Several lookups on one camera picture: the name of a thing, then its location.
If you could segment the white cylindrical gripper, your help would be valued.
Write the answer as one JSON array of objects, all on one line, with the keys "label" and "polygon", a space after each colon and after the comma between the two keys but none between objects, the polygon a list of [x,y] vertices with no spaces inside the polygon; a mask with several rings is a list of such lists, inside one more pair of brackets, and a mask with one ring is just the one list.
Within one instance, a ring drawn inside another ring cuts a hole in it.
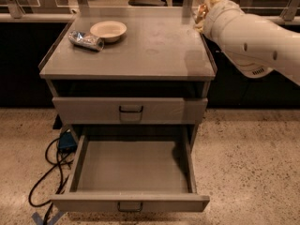
[{"label": "white cylindrical gripper", "polygon": [[199,17],[194,29],[212,41],[218,41],[220,34],[227,27],[233,28],[233,20],[245,15],[245,12],[231,0],[204,0],[207,8],[211,8],[206,18]]}]

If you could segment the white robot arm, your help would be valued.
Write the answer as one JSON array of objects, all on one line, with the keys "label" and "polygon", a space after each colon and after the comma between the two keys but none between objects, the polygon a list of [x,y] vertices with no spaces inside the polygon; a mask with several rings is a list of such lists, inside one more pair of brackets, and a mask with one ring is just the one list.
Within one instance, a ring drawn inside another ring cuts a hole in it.
[{"label": "white robot arm", "polygon": [[195,29],[215,42],[246,77],[277,71],[300,84],[300,34],[262,16],[247,14],[231,0],[204,0]]}]

